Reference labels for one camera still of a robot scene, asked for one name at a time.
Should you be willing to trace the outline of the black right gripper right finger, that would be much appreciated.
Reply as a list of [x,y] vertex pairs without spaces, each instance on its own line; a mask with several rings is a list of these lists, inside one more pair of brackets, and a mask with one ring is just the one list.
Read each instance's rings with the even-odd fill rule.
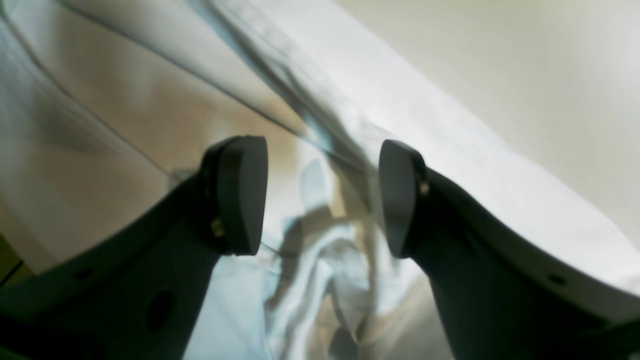
[[378,162],[387,246],[429,278],[457,360],[637,360],[639,296],[531,244],[419,151]]

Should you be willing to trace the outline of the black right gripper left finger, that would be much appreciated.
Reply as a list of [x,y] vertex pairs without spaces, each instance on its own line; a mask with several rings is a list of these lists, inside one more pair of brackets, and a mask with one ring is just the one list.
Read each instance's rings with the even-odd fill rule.
[[263,136],[206,150],[193,174],[91,250],[1,291],[3,360],[180,360],[223,256],[254,256]]

